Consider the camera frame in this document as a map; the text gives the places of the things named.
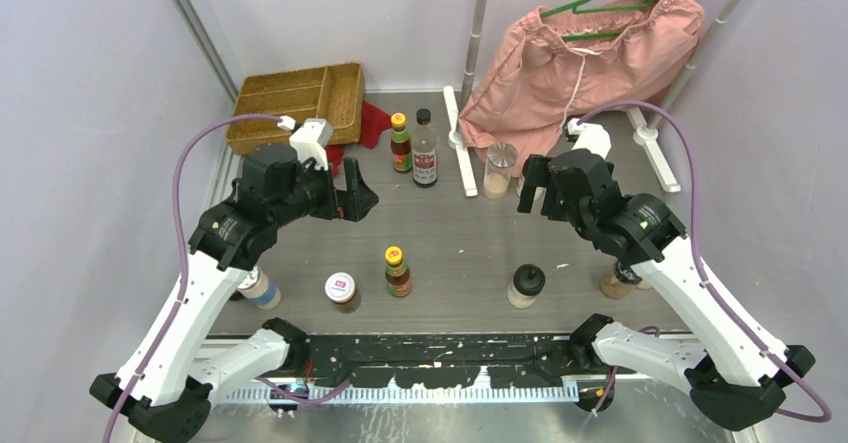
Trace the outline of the red cloth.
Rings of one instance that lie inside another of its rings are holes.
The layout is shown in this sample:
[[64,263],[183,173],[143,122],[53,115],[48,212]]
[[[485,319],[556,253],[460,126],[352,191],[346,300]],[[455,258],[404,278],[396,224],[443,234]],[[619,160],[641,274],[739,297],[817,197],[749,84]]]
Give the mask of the red cloth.
[[[362,103],[361,131],[358,143],[367,149],[374,149],[380,140],[381,134],[391,128],[391,117],[383,110],[368,103]],[[330,145],[326,148],[328,162],[331,165],[333,176],[338,176],[340,166],[344,157],[342,145]]]

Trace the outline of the white lid sauce jar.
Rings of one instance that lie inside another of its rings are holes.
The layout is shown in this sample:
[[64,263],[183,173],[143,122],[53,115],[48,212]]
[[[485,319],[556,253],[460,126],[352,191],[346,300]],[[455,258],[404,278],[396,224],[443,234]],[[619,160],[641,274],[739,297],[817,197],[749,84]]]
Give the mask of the white lid sauce jar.
[[332,307],[340,313],[352,313],[361,305],[361,293],[354,278],[346,272],[336,272],[325,281],[324,291]]

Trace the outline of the blue label seasoning jar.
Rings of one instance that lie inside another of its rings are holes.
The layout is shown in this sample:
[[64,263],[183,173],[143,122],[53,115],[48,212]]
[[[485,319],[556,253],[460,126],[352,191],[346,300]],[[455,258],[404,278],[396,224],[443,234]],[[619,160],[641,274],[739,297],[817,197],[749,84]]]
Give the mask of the blue label seasoning jar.
[[252,304],[262,310],[275,308],[281,300],[276,284],[271,282],[265,272],[254,267],[238,285],[237,291]]

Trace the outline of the clear jar silver lid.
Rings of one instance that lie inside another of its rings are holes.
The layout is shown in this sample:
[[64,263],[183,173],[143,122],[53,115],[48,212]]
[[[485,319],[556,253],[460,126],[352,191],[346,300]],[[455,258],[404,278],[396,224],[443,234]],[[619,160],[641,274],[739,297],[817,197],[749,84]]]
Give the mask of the clear jar silver lid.
[[517,149],[503,141],[486,149],[483,193],[487,198],[496,200],[505,196],[517,159]]

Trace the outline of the black cap sesame shaker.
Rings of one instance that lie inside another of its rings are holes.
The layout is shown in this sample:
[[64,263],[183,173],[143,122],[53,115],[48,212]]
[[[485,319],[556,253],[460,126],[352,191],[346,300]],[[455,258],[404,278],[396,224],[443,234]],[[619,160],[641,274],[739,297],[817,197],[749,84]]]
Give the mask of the black cap sesame shaker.
[[515,270],[507,286],[507,299],[518,309],[528,308],[535,302],[545,284],[546,275],[540,267],[529,263],[522,264]]

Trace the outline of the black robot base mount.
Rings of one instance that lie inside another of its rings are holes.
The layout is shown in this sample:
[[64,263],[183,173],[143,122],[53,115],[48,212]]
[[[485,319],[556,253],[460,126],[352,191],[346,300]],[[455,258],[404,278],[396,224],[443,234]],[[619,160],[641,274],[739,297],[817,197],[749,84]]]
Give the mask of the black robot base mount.
[[579,357],[566,337],[552,334],[311,335],[305,351],[272,372],[333,389],[466,389],[482,373],[496,390],[552,389],[566,376],[596,374],[598,387],[580,391],[578,406],[602,411],[612,403],[611,371]]

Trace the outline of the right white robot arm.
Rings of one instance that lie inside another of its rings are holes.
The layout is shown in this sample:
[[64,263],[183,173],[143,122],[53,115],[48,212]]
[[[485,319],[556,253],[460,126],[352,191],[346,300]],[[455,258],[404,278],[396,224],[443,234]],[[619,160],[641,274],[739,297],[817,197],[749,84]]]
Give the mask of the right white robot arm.
[[740,431],[780,412],[785,388],[801,384],[814,365],[802,345],[785,345],[748,315],[693,253],[684,224],[658,197],[625,195],[613,166],[586,149],[524,164],[518,209],[532,209],[546,191],[542,214],[572,225],[577,235],[648,281],[695,336],[673,343],[594,314],[570,337],[582,371],[624,367],[687,394],[701,413]]

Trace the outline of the pink shorts garment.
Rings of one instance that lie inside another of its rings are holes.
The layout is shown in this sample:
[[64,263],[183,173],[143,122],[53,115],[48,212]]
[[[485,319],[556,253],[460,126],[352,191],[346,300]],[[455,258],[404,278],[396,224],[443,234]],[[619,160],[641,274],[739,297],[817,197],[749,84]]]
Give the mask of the pink shorts garment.
[[513,23],[459,114],[466,146],[483,155],[513,145],[519,175],[556,145],[567,118],[621,99],[659,101],[702,39],[705,11],[695,0],[638,1],[553,16],[538,7]]

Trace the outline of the yellow cap chili sauce bottle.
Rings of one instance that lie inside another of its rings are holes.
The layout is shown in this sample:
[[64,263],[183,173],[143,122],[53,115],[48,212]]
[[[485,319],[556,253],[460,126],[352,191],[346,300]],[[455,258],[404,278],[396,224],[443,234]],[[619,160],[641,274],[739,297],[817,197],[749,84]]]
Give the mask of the yellow cap chili sauce bottle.
[[398,246],[388,247],[384,253],[384,259],[389,292],[397,298],[406,297],[411,293],[412,283],[402,249]]

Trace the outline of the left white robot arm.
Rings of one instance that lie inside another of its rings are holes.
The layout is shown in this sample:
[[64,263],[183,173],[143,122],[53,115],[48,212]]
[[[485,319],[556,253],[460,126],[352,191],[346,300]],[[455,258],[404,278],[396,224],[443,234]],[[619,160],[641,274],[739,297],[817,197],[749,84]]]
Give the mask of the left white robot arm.
[[207,363],[195,356],[237,287],[300,218],[360,221],[378,203],[358,161],[343,161],[346,185],[313,157],[286,144],[265,144],[243,162],[230,195],[206,210],[190,237],[180,237],[178,280],[153,326],[119,371],[97,376],[91,395],[158,442],[187,442],[224,397],[271,371],[300,373],[306,334],[272,318],[246,341]]

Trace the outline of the tall soy sauce bottle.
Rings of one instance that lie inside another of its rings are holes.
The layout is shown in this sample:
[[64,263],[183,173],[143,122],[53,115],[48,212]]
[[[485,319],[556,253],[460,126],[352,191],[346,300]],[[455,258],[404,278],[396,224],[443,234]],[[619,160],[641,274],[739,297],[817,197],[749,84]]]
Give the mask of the tall soy sauce bottle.
[[416,111],[417,126],[411,136],[413,181],[422,188],[434,186],[438,179],[438,139],[431,119],[429,109],[418,109]]

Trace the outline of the black cap pepper grinder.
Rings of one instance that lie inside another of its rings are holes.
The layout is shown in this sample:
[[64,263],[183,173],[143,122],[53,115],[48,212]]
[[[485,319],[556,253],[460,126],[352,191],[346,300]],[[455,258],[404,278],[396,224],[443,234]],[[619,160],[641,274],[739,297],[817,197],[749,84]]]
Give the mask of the black cap pepper grinder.
[[627,297],[643,279],[630,266],[616,261],[611,272],[601,279],[599,289],[604,296],[613,300]]

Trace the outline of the woven bamboo divided tray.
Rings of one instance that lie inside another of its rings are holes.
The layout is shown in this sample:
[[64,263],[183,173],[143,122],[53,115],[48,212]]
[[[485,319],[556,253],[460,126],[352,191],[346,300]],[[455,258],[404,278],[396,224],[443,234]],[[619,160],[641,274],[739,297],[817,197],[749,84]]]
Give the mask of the woven bamboo divided tray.
[[253,75],[243,81],[233,114],[289,116],[298,123],[322,118],[333,127],[332,145],[357,143],[364,92],[358,62]]

